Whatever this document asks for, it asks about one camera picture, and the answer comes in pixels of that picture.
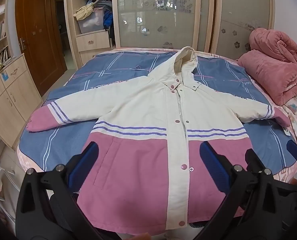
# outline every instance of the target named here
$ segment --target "drawer handle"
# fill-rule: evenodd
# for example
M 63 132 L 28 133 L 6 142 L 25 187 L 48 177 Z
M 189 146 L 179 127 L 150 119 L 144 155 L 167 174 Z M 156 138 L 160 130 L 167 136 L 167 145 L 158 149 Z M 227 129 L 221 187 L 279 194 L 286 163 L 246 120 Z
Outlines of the drawer handle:
M 15 100 L 14 96 L 12 95 L 12 93 L 10 93 L 10 94 L 11 94 L 11 96 L 13 97 L 14 102 L 16 102 L 16 100 Z
M 10 75 L 15 75 L 16 72 L 17 72 L 17 68 L 16 68 L 15 70 L 13 70 L 13 71 L 10 73 Z
M 12 102 L 10 101 L 10 99 L 7 98 L 7 101 L 9 101 L 10 105 L 13 106 L 13 105 L 12 105 Z

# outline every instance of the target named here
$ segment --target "pink blanket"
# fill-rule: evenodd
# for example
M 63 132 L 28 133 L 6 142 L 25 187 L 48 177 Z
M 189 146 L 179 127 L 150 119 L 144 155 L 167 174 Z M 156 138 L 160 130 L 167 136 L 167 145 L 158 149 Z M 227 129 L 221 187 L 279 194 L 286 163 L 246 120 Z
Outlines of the pink blanket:
M 258 28 L 250 34 L 250 47 L 238 64 L 284 105 L 297 95 L 297 44 L 283 32 Z

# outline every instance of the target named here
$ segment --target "bed sheet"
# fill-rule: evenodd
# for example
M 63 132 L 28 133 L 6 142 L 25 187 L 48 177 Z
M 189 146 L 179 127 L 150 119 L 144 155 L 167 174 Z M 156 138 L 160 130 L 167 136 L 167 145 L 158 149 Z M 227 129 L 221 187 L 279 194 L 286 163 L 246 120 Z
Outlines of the bed sheet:
M 131 48 L 104 52 L 79 69 L 64 87 L 50 92 L 44 104 L 80 90 L 147 75 L 176 52 Z M 272 104 L 268 95 L 234 60 L 202 52 L 198 56 L 199 65 L 193 72 L 197 81 L 221 92 Z M 46 171 L 59 163 L 66 164 L 73 155 L 81 152 L 95 122 L 78 122 L 36 133 L 24 130 L 17 149 L 21 165 L 24 169 L 34 167 L 37 171 Z M 273 120 L 255 120 L 244 127 L 265 166 L 277 179 L 291 179 L 297 172 L 297 163 L 286 150 L 290 137 L 281 127 Z

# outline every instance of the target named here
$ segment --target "jacket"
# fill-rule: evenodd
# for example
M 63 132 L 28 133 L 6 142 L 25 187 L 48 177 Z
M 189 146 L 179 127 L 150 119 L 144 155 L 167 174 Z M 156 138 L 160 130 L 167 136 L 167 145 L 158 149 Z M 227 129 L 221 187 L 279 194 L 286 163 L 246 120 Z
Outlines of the jacket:
M 200 144 L 208 141 L 246 168 L 252 145 L 241 122 L 275 118 L 290 125 L 277 108 L 195 81 L 197 63 L 185 47 L 148 76 L 80 91 L 32 114 L 29 131 L 98 118 L 85 146 L 95 141 L 99 156 L 78 198 L 93 226 L 153 235 L 209 220 L 224 194 L 201 160 Z

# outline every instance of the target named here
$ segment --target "jacket sleeve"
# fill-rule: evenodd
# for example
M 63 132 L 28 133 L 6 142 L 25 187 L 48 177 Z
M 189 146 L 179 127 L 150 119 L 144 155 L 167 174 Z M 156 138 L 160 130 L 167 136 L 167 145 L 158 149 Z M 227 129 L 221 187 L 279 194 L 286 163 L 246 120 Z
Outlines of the jacket sleeve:
M 277 107 L 272 107 L 252 99 L 233 96 L 229 93 L 218 92 L 206 86 L 202 90 L 230 108 L 241 122 L 247 123 L 254 119 L 275 118 L 282 127 L 290 126 L 290 119 Z
M 116 103 L 131 93 L 139 82 L 143 83 L 145 78 L 147 77 L 133 78 L 59 98 L 34 111 L 26 129 L 37 132 L 99 118 L 109 113 Z

